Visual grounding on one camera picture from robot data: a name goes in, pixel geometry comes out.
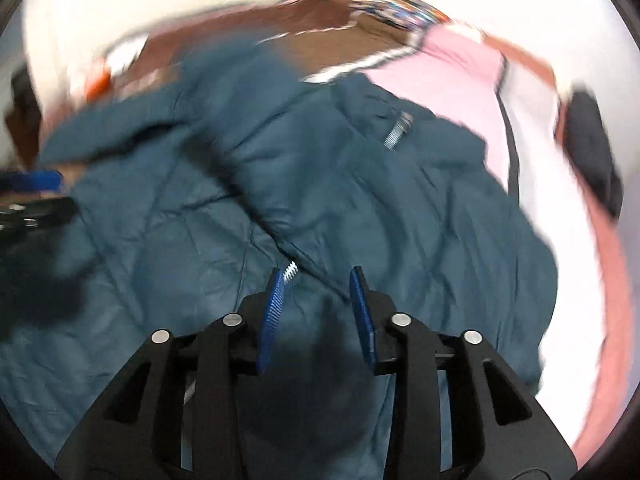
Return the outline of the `teal puffer jacket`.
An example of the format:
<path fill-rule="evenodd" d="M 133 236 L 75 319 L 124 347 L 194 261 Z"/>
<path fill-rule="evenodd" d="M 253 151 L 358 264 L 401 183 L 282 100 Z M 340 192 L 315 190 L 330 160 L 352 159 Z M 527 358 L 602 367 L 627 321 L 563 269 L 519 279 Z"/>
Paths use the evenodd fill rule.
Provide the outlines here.
<path fill-rule="evenodd" d="M 431 330 L 478 330 L 530 391 L 556 267 L 478 136 L 351 74 L 306 84 L 250 38 L 58 125 L 70 223 L 1 259 L 1 397 L 52 462 L 143 341 L 202 330 L 295 263 L 271 363 L 239 386 L 255 479 L 377 479 L 393 384 L 364 364 L 349 273 Z"/>

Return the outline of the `striped fleece bed blanket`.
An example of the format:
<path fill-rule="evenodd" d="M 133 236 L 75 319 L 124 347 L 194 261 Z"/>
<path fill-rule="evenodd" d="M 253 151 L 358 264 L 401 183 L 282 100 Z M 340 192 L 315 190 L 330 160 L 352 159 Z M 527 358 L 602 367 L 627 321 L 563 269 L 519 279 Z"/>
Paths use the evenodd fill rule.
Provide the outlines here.
<path fill-rule="evenodd" d="M 451 141 L 469 136 L 480 144 L 480 169 L 514 195 L 554 258 L 558 281 L 540 344 L 537 398 L 578 464 L 588 463 L 622 414 L 634 315 L 620 239 L 567 153 L 572 108 L 548 65 L 450 21 L 402 28 L 350 0 L 241 4 L 122 40 L 115 53 L 124 68 L 114 69 L 113 55 L 87 67 L 90 87 L 47 114 L 43 135 L 81 104 L 164 84 L 190 47 L 254 28 L 309 82 L 363 74 L 375 88 L 430 110 Z"/>

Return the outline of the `dark navy folded jacket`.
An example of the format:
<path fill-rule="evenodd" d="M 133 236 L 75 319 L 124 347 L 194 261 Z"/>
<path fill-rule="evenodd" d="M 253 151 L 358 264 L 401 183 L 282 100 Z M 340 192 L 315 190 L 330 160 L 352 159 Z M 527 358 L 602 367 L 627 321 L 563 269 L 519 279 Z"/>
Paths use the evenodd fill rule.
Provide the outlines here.
<path fill-rule="evenodd" d="M 566 108 L 564 148 L 593 195 L 613 220 L 620 218 L 624 188 L 596 98 L 578 88 Z"/>

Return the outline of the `colourful cartoon pillow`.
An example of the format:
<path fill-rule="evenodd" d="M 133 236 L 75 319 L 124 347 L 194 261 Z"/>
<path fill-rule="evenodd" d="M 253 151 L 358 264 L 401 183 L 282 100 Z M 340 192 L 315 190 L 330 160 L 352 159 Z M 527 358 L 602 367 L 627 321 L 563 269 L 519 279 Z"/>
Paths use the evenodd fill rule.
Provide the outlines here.
<path fill-rule="evenodd" d="M 405 30 L 423 30 L 451 21 L 444 12 L 422 0 L 354 0 L 350 7 Z"/>

